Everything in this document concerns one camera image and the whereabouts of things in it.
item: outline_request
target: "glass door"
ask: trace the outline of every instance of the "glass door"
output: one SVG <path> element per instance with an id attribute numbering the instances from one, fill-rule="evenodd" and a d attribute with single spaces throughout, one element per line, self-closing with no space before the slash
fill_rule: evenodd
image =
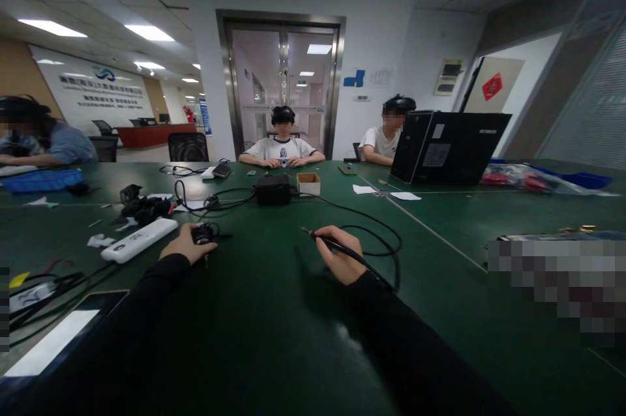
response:
<path id="1" fill-rule="evenodd" d="M 235 22 L 226 24 L 226 35 L 236 154 L 272 137 L 271 110 L 287 105 L 295 112 L 291 136 L 330 158 L 337 30 Z"/>

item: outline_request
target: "company logo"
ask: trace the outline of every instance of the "company logo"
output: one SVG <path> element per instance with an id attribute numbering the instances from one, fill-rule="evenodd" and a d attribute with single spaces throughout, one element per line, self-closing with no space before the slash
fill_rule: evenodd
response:
<path id="1" fill-rule="evenodd" d="M 93 66 L 93 74 L 100 80 L 107 79 L 109 82 L 115 81 L 115 74 L 113 73 L 111 69 L 107 69 L 107 68 L 101 69 L 98 66 Z"/>

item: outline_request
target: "boy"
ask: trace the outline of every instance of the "boy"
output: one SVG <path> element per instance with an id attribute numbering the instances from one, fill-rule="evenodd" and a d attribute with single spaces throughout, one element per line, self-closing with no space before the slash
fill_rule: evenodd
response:
<path id="1" fill-rule="evenodd" d="M 54 167 L 98 162 L 91 141 L 33 97 L 0 97 L 0 165 Z"/>
<path id="2" fill-rule="evenodd" d="M 264 138 L 239 155 L 239 161 L 268 168 L 299 167 L 312 162 L 326 160 L 302 139 L 291 139 L 289 131 L 295 121 L 295 113 L 289 106 L 277 106 L 272 111 L 272 125 L 278 135 Z"/>
<path id="3" fill-rule="evenodd" d="M 383 125 L 369 128 L 359 145 L 366 162 L 393 165 L 404 119 L 415 107 L 414 99 L 401 97 L 399 94 L 383 105 Z"/>

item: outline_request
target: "small cardboard box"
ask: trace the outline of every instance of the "small cardboard box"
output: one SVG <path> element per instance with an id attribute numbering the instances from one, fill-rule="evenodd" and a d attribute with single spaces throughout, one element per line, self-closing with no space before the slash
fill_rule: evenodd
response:
<path id="1" fill-rule="evenodd" d="M 298 193 L 300 196 L 320 195 L 321 180 L 317 173 L 298 173 Z"/>

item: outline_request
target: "floor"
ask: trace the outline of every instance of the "floor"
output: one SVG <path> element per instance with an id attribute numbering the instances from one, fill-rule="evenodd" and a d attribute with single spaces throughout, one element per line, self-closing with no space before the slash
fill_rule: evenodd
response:
<path id="1" fill-rule="evenodd" d="M 215 159 L 215 146 L 213 145 L 213 136 L 207 136 L 207 149 L 209 151 L 209 160 Z M 159 145 L 152 149 L 146 150 L 117 150 L 118 162 L 169 162 L 170 152 L 167 144 Z"/>

